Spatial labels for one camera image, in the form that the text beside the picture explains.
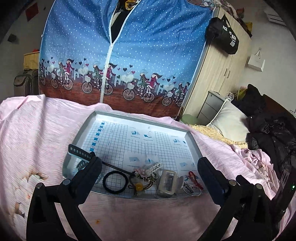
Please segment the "light blue kids watch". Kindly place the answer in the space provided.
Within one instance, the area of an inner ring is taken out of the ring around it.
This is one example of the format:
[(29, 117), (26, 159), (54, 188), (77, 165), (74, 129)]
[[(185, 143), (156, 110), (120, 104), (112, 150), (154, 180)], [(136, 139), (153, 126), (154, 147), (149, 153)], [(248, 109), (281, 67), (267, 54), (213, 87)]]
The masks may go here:
[(76, 169), (78, 171), (82, 170), (83, 168), (86, 167), (86, 165), (91, 161), (91, 159), (95, 156), (95, 154), (91, 154), (86, 152), (85, 150), (70, 144), (68, 146), (68, 154), (71, 156), (74, 156), (76, 158), (78, 158), (80, 161), (79, 163), (76, 165)]

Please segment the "silver hoop bangles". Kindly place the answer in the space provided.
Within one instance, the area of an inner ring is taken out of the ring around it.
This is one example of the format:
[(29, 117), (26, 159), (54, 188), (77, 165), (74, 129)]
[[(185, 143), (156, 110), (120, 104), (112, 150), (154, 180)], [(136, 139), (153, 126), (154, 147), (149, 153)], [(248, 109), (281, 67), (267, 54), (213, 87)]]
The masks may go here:
[(200, 196), (202, 190), (199, 187), (195, 187), (193, 185), (189, 185), (187, 182), (183, 184), (183, 191), (189, 196)]

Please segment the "white paper bag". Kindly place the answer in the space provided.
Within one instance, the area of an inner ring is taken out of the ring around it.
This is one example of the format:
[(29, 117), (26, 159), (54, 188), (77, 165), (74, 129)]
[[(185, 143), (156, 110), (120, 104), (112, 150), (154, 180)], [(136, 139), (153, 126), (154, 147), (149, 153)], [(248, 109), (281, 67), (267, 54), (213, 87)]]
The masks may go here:
[(261, 49), (259, 48), (255, 54), (252, 54), (247, 63), (248, 67), (262, 72), (265, 66), (265, 59), (261, 56)]

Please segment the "wooden wardrobe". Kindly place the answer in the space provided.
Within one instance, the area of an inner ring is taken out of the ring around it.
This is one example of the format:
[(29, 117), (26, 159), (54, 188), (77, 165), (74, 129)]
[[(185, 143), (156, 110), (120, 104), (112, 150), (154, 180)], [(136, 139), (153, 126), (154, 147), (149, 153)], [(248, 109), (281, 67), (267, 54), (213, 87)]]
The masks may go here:
[(216, 8), (213, 16), (227, 17), (230, 27), (239, 39), (238, 51), (234, 55), (228, 55), (212, 42), (206, 43), (194, 80), (178, 112), (178, 120), (184, 114), (197, 117), (209, 91), (225, 96), (227, 92), (235, 90), (247, 61), (248, 47), (251, 43), (248, 33), (222, 8)]

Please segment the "blue fabric wardrobe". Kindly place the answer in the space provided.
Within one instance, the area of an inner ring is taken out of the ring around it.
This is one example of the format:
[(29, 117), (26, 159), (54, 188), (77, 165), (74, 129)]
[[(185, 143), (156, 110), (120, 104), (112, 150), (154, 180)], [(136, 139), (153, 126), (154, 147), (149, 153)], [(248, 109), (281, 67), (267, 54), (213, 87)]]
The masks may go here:
[(189, 1), (54, 1), (40, 47), (41, 93), (175, 118), (212, 16)]

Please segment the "black clothes pile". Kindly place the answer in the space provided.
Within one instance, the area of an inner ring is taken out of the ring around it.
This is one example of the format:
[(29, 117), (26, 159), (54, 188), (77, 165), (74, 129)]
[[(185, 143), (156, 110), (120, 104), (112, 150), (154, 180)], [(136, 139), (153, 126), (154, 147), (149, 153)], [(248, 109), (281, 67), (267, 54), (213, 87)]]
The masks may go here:
[(285, 167), (295, 164), (295, 117), (252, 84), (232, 104), (246, 115), (248, 147), (264, 151), (280, 179)]

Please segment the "grey nightstand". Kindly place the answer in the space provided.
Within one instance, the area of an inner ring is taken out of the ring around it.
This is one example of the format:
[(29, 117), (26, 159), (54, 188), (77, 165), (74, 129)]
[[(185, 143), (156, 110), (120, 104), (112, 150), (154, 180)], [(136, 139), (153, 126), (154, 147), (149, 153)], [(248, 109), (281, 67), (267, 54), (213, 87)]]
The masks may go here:
[(209, 91), (197, 116), (197, 124), (203, 126), (209, 124), (221, 109), (224, 101), (225, 97), (221, 96), (218, 92)]

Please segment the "dark flower hair stick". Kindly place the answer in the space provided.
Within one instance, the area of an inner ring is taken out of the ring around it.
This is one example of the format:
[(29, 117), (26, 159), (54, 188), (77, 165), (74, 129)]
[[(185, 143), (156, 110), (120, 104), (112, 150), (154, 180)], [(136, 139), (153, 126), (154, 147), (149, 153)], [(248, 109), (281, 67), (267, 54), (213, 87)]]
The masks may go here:
[(109, 163), (106, 163), (104, 161), (102, 161), (102, 164), (104, 164), (105, 166), (108, 166), (108, 167), (110, 167), (110, 168), (112, 168), (112, 169), (114, 169), (116, 171), (119, 171), (119, 172), (128, 174), (132, 178), (142, 179), (145, 182), (156, 182), (156, 180), (159, 178), (158, 171), (156, 171), (154, 173), (151, 173), (150, 175), (147, 175), (145, 173), (145, 170), (147, 168), (149, 168), (150, 166), (148, 166), (147, 168), (146, 167), (144, 167), (144, 168), (138, 168), (138, 169), (135, 169), (134, 171), (126, 171), (124, 169), (118, 168), (118, 167), (113, 166), (113, 165), (111, 165)]

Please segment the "black hanging bag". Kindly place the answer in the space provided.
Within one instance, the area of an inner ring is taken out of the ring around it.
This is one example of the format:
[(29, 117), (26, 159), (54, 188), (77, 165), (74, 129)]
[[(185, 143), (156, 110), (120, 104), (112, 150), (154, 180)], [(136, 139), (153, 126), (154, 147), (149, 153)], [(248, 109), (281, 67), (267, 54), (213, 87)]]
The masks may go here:
[(206, 28), (205, 38), (229, 55), (234, 55), (238, 51), (239, 39), (225, 15), (221, 19), (218, 17), (211, 18)]

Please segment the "grey shallow tray box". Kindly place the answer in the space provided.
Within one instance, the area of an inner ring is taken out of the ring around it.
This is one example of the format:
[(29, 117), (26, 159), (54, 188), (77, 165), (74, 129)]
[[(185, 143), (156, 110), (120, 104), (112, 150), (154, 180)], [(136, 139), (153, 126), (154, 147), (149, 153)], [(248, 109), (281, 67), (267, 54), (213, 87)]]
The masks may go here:
[[(122, 114), (95, 111), (84, 121), (73, 145), (94, 153), (102, 161), (126, 171), (161, 163), (156, 182), (145, 182), (116, 171), (103, 164), (93, 192), (123, 198), (157, 199), (157, 188), (163, 170), (171, 170), (184, 177), (184, 182), (207, 189), (198, 173), (197, 163), (201, 152), (192, 134), (187, 130), (143, 120)], [(78, 172), (79, 159), (68, 154), (63, 163), (62, 175), (71, 179)], [(174, 198), (189, 197), (183, 187)]]

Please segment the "yellow wooden box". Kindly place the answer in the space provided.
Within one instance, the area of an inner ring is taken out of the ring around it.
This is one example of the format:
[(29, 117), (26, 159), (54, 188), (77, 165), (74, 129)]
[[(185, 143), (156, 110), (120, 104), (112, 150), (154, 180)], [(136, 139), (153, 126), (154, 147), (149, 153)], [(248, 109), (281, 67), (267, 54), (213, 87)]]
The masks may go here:
[(38, 69), (39, 68), (39, 51), (31, 52), (23, 55), (24, 69)]

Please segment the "white pillow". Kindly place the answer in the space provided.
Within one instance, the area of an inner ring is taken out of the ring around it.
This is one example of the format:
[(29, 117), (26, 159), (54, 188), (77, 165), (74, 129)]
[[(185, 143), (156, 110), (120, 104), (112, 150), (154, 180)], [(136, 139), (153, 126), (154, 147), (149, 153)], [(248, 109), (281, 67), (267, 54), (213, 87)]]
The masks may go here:
[(245, 142), (249, 133), (246, 119), (247, 116), (226, 99), (207, 127), (234, 142)]

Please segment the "dark suitcase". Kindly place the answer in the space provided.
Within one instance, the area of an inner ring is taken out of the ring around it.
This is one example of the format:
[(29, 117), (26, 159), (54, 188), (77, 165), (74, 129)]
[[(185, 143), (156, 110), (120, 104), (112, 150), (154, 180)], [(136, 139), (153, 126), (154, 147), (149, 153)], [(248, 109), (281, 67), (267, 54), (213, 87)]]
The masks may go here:
[(39, 95), (38, 69), (24, 69), (14, 79), (14, 95)]

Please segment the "red wall paper square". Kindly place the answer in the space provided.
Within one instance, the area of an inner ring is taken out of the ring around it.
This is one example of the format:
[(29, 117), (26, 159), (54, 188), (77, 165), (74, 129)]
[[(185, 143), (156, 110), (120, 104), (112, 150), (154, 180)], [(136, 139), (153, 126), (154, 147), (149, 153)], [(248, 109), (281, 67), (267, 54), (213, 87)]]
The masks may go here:
[(38, 3), (35, 2), (25, 10), (27, 21), (29, 22), (39, 13)]

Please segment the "white wavy hair clip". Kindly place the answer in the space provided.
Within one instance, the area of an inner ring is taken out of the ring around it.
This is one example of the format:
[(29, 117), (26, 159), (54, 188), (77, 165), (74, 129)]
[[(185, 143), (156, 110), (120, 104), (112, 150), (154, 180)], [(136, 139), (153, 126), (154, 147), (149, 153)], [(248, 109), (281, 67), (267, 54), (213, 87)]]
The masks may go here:
[(147, 175), (150, 175), (151, 173), (154, 173), (154, 172), (158, 171), (161, 167), (162, 167), (161, 163), (155, 163), (152, 166), (150, 166), (149, 168), (147, 168), (145, 170), (145, 173)]

